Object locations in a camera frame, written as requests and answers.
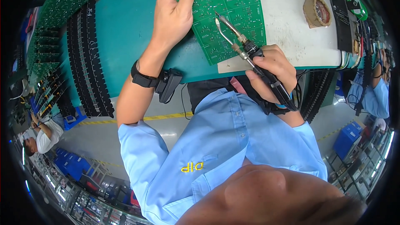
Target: soldering iron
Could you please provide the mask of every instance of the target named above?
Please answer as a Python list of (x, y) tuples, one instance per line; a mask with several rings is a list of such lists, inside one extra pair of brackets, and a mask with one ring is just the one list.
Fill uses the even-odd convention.
[[(215, 18), (215, 24), (217, 25), (218, 31), (228, 41), (228, 43), (231, 44), (232, 49), (236, 51), (243, 60), (247, 61), (251, 65), (253, 71), (258, 74), (262, 81), (271, 88), (273, 94), (276, 96), (281, 105), (284, 105), (290, 111), (297, 111), (298, 108), (294, 105), (291, 95), (287, 92), (277, 77), (266, 69), (260, 68), (253, 63), (254, 57), (264, 57), (263, 50), (255, 45), (253, 41), (247, 39), (244, 34), (240, 33), (224, 16), (218, 14), (217, 12), (215, 13), (218, 15), (218, 17)], [(228, 37), (226, 37), (226, 35), (223, 34), (220, 21), (223, 22), (228, 29), (230, 29), (236, 35), (238, 41), (242, 43), (244, 51), (242, 51), (236, 43), (232, 42)], [(270, 112), (272, 112), (271, 104), (273, 103), (268, 103), (265, 100), (262, 102), (261, 99), (260, 101), (258, 104), (261, 105), (264, 113), (268, 115)]]

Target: green spool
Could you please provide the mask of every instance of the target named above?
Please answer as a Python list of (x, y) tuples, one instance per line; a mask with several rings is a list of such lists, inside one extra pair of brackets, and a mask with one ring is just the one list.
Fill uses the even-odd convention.
[(368, 18), (367, 8), (365, 8), (364, 4), (360, 0), (354, 0), (355, 2), (360, 3), (361, 9), (350, 10), (354, 15), (358, 17), (361, 21), (365, 21)]

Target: workbench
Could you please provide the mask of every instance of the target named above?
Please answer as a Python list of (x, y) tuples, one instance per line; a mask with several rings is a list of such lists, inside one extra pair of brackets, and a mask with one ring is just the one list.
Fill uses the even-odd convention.
[[(261, 0), (267, 44), (278, 44), (297, 69), (336, 68), (340, 64), (336, 24), (332, 21), (327, 28), (310, 29), (303, 14), (304, 1)], [(330, 7), (329, 0), (324, 1)], [(110, 97), (119, 95), (132, 64), (151, 39), (155, 3), (156, 0), (96, 1), (98, 50)], [(71, 74), (66, 33), (62, 47), (63, 71)], [(164, 69), (169, 68), (183, 73), (182, 83), (244, 75), (244, 71), (218, 73), (217, 65), (208, 64), (192, 31), (168, 55)], [(70, 78), (70, 98), (78, 106), (72, 74)]]

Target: light blue shirt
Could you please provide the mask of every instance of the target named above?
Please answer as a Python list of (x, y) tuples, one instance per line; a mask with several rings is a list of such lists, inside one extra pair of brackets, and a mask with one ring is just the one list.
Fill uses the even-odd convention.
[(306, 122), (292, 128), (265, 115), (247, 95), (219, 89), (197, 106), (170, 153), (160, 134), (143, 121), (118, 130), (131, 187), (150, 222), (174, 224), (194, 203), (242, 167), (253, 164), (315, 175), (326, 166)]
[[(358, 70), (354, 82), (350, 87), (347, 99), (349, 104), (356, 105), (361, 99), (362, 95), (362, 81), (363, 81), (363, 70)], [(372, 85), (365, 89), (364, 99), (362, 100), (362, 106), (365, 112), (374, 115), (377, 118), (388, 118), (389, 117), (389, 86), (386, 85), (385, 81), (381, 78), (378, 85), (373, 88)]]

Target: shirt sleeve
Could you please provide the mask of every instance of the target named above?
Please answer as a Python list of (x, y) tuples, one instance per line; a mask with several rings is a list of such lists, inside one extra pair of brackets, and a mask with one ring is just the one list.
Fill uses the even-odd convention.
[(320, 150), (318, 148), (317, 140), (315, 139), (315, 135), (313, 130), (311, 129), (308, 122), (305, 122), (302, 126), (293, 128), (300, 136), (303, 138), (303, 141), (313, 153), (315, 159), (320, 163), (320, 169), (318, 176), (321, 179), (327, 181), (327, 169), (324, 161), (322, 160)]
[(118, 129), (121, 156), (133, 191), (144, 207), (147, 188), (168, 156), (167, 145), (160, 134), (142, 120), (122, 124)]
[(385, 84), (385, 81), (381, 78), (378, 85), (374, 88), (374, 93), (376, 96), (376, 101), (378, 102), (378, 107), (376, 113), (371, 113), (379, 118), (389, 117), (389, 89)]
[(38, 147), (38, 152), (44, 154), (50, 150), (49, 146), (51, 144), (51, 139), (41, 130), (42, 134), (38, 133), (36, 138), (36, 145)]

